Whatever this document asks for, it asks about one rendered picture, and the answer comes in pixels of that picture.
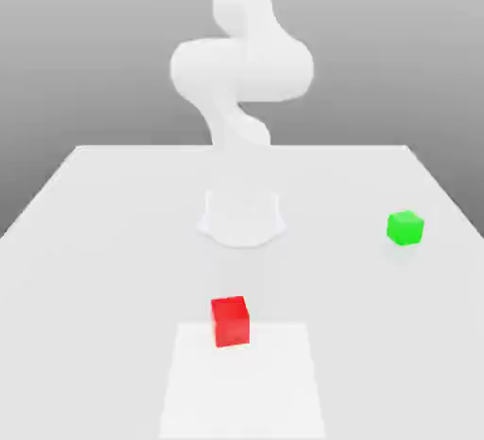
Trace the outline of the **small green cube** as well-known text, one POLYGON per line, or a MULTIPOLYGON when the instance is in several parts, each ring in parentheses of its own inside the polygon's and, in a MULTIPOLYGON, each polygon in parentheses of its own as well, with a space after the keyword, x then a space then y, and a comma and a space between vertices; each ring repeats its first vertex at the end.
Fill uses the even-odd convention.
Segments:
POLYGON ((424 220, 411 210, 391 213, 387 220, 387 236, 400 246, 420 243, 424 220))

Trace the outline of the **small red cube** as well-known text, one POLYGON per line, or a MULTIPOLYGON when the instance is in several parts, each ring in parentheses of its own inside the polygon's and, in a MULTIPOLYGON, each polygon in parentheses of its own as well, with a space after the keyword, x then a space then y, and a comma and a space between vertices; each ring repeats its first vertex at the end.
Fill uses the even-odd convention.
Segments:
POLYGON ((250 315, 243 296, 212 299, 211 310, 217 347, 250 342, 250 315))

